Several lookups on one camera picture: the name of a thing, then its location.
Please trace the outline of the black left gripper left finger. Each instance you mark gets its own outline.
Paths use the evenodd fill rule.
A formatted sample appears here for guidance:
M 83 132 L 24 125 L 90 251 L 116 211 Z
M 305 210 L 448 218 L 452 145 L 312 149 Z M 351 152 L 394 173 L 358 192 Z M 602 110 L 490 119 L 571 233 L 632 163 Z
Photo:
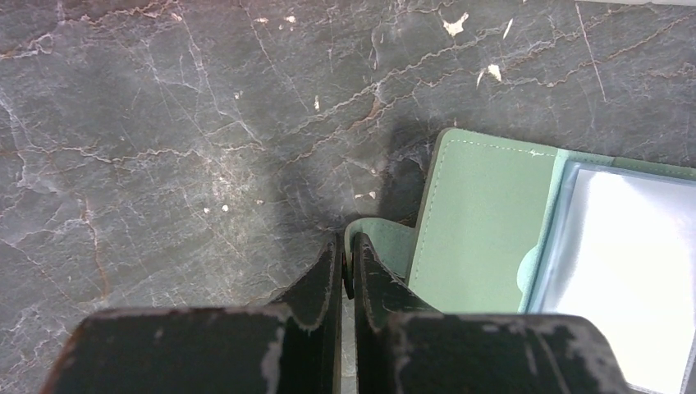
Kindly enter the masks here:
M 343 245 L 265 305 L 105 309 L 64 345 L 44 393 L 338 393 Z

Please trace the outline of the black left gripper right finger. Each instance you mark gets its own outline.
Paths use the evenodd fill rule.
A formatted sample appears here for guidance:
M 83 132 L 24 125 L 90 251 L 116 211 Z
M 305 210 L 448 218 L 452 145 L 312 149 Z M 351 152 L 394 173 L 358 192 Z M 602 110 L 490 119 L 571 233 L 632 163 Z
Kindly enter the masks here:
M 352 240 L 361 393 L 627 393 L 607 339 L 558 314 L 444 314 Z

